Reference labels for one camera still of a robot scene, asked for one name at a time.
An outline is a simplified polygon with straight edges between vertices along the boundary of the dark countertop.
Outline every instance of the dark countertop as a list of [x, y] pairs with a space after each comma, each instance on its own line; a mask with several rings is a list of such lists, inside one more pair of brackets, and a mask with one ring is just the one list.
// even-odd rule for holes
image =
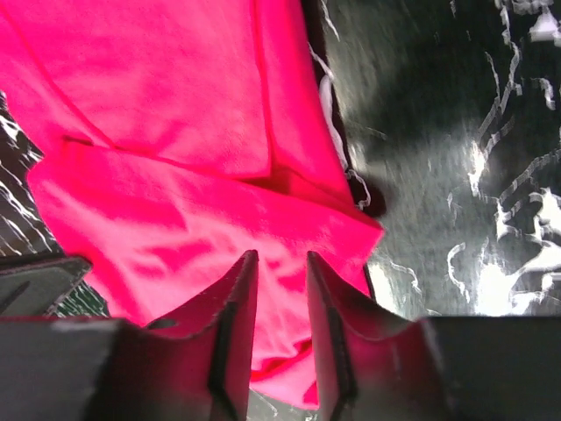
[[[561, 35], [530, 34], [561, 18], [546, 3], [326, 4], [349, 155], [387, 231], [370, 274], [379, 302], [406, 318], [559, 313]], [[58, 251], [24, 182], [39, 153], [7, 117], [0, 254]], [[59, 314], [103, 312], [84, 285]], [[255, 394], [250, 406], [251, 420], [316, 418]]]

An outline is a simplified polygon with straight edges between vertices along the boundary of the folded cloth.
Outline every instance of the folded cloth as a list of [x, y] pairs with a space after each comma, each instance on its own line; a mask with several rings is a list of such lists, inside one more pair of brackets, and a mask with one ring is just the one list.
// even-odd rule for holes
[[299, 0], [0, 0], [0, 34], [40, 215], [111, 316], [147, 325], [256, 249], [252, 387], [316, 408], [306, 252], [366, 293], [382, 230], [353, 205]]

